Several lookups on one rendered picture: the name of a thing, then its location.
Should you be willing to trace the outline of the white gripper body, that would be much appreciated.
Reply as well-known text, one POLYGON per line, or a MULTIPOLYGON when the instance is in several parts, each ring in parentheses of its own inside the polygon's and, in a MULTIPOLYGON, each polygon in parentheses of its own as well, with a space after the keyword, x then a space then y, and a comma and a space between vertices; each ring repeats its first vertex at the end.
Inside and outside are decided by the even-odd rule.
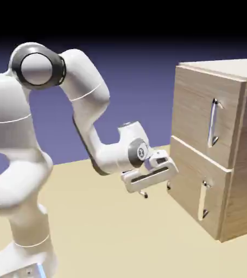
POLYGON ((145 160, 142 168, 121 174, 121 179, 129 193, 140 192, 152 185, 169 181, 178 173, 178 168, 169 156, 152 156, 145 160))

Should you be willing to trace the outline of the light wood cabinet door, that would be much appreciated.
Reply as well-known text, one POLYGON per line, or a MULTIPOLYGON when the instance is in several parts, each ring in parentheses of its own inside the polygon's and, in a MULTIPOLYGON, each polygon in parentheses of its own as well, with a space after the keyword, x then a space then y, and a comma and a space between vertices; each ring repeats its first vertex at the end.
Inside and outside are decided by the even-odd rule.
POLYGON ((176 136, 171 137, 170 156, 179 173, 171 180, 168 193, 214 239, 219 239, 227 189, 233 170, 223 167, 176 136), (198 206, 203 180, 211 188, 207 191, 205 200, 208 214, 199 221, 198 206))
POLYGON ((233 168, 246 89, 245 77, 179 64, 175 69, 172 135, 223 167, 233 168), (219 139, 209 148, 214 98, 223 108, 217 110, 214 132, 219 139))

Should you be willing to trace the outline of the light wood cabinet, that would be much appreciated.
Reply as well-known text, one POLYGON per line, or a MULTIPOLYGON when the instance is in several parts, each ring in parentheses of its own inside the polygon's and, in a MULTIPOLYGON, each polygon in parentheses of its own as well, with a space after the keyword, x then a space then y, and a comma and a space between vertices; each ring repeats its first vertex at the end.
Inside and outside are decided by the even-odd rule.
MULTIPOLYGON (((182 62, 189 66, 247 78, 247 59, 182 62)), ((247 234, 247 89, 239 122, 238 142, 227 189, 219 239, 226 242, 247 234)))

